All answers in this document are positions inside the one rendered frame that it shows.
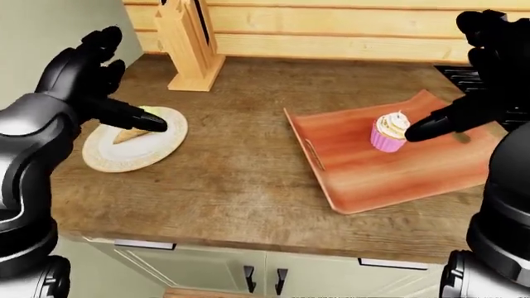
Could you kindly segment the light wooden knife block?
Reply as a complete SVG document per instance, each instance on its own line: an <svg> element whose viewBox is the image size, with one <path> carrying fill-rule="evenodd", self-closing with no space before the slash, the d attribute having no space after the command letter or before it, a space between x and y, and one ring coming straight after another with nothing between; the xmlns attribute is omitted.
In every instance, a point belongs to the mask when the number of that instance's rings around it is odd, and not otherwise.
<svg viewBox="0 0 530 298"><path fill-rule="evenodd" d="M225 56L218 53L205 0L161 0L155 24L162 49L177 71L168 89L210 91Z"/></svg>

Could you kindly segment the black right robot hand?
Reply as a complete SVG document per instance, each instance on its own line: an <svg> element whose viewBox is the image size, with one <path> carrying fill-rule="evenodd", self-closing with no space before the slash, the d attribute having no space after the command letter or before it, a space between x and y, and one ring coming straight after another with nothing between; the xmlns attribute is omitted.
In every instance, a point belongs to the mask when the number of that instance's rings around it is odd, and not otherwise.
<svg viewBox="0 0 530 298"><path fill-rule="evenodd" d="M503 12L467 11L459 14L456 25L472 46L468 59L484 88L413 123L405 132L407 141L469 131L530 99L530 18L510 22Z"/></svg>

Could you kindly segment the reddish wooden serving tray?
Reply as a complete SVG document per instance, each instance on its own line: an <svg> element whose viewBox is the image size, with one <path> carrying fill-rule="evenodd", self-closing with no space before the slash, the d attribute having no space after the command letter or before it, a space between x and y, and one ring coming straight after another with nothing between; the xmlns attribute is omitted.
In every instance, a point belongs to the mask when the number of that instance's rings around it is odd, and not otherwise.
<svg viewBox="0 0 530 298"><path fill-rule="evenodd" d="M500 138L487 126L405 143L384 153L370 143L373 122L401 111L418 121L446 102L426 90L399 103L286 117L329 206L355 214L482 185Z"/></svg>

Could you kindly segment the pale green cabinet door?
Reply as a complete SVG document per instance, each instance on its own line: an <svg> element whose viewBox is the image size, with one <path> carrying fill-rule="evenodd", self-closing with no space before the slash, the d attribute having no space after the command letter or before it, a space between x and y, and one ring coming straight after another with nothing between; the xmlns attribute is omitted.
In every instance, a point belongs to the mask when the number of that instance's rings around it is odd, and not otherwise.
<svg viewBox="0 0 530 298"><path fill-rule="evenodd" d="M266 253L140 240L87 238L87 243L162 287L266 294ZM243 266L253 266L254 293L248 292Z"/></svg>
<svg viewBox="0 0 530 298"><path fill-rule="evenodd" d="M266 293L281 298L438 298L443 266L268 252ZM288 270L278 296L277 269Z"/></svg>

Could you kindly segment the ice cream waffle cone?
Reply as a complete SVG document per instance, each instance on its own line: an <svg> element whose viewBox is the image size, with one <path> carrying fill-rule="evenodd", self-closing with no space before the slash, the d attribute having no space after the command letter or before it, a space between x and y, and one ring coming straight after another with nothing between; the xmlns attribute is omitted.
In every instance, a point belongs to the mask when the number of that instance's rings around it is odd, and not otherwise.
<svg viewBox="0 0 530 298"><path fill-rule="evenodd" d="M159 107L154 106L141 106L141 108L144 109L144 111L151 113L155 116L161 115L161 110ZM113 144L119 144L123 143L125 141L132 140L133 138L144 136L146 134L150 133L149 131L144 131L138 128L132 128L130 130L121 130L118 135L114 138Z"/></svg>

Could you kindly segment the round cream ceramic plate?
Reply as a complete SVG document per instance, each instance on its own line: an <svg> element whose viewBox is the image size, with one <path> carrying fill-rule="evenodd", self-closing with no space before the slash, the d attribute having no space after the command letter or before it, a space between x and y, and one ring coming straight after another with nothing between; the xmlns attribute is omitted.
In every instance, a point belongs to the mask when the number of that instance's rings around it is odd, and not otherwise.
<svg viewBox="0 0 530 298"><path fill-rule="evenodd" d="M114 141L128 130L104 124L97 126L84 142L84 162L96 171L123 173L151 166L168 157L185 140L188 122L174 108L160 107L159 116L167 123L165 132L149 132L121 143Z"/></svg>

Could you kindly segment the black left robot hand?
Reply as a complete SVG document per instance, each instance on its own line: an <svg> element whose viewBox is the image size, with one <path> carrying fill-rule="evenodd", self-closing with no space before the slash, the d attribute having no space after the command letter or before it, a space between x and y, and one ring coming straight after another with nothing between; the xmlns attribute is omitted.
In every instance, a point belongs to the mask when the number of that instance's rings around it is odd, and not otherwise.
<svg viewBox="0 0 530 298"><path fill-rule="evenodd" d="M122 39L118 26L90 32L79 46L65 49L52 59L36 92L65 101L81 123L96 119L118 128L164 132L167 123L163 118L110 98L118 90L126 70L124 61L113 59Z"/></svg>

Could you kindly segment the pink wrapper frosted cupcake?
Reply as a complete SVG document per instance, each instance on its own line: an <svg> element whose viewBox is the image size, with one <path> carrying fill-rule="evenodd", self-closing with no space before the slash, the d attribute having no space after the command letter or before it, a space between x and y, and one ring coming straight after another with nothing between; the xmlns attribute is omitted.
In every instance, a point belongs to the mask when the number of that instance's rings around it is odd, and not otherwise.
<svg viewBox="0 0 530 298"><path fill-rule="evenodd" d="M407 143L405 132L410 126L402 111L387 113L374 121L370 143L379 151L394 153Z"/></svg>

